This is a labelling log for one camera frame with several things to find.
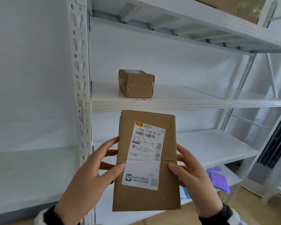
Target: barcode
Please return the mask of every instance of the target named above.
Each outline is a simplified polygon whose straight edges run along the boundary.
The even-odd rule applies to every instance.
[[[154,160],[155,161],[160,161],[160,153],[155,153]]]
[[[158,179],[153,178],[153,179],[151,180],[151,185],[152,185],[152,186],[157,186],[157,183],[158,183]]]
[[[162,147],[162,144],[157,143],[156,151],[161,152],[161,147]]]
[[[144,132],[141,132],[141,131],[135,131],[135,134],[155,139],[155,135],[152,135],[152,134],[149,134],[149,133],[144,133]]]

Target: purple package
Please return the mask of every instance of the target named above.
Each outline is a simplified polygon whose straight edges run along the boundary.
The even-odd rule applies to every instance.
[[[222,169],[219,166],[208,168],[207,171],[222,171]]]
[[[224,175],[220,175],[211,171],[208,171],[209,178],[214,186],[214,188],[222,190],[226,193],[231,193],[227,179]]]

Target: black cuff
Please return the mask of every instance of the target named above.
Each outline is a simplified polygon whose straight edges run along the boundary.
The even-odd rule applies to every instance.
[[[47,225],[64,225],[61,218],[53,211],[55,206],[44,213],[44,223]]]
[[[214,225],[214,224],[218,224],[218,225],[229,225],[228,224],[228,219],[232,216],[233,212],[232,210],[229,208],[229,206],[223,204],[223,209],[222,211],[220,211],[218,214],[204,219],[202,217],[199,216],[199,220],[202,223],[202,225]]]

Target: qr code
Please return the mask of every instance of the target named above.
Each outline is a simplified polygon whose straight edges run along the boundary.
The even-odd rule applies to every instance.
[[[151,185],[152,185],[152,186],[157,186],[157,183],[158,183],[158,179],[153,178],[153,179],[151,180]]]

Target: yellow logo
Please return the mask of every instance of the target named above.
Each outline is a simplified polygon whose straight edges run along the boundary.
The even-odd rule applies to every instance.
[[[135,122],[135,125],[137,125],[139,127],[143,127],[143,123],[140,123],[140,122]]]

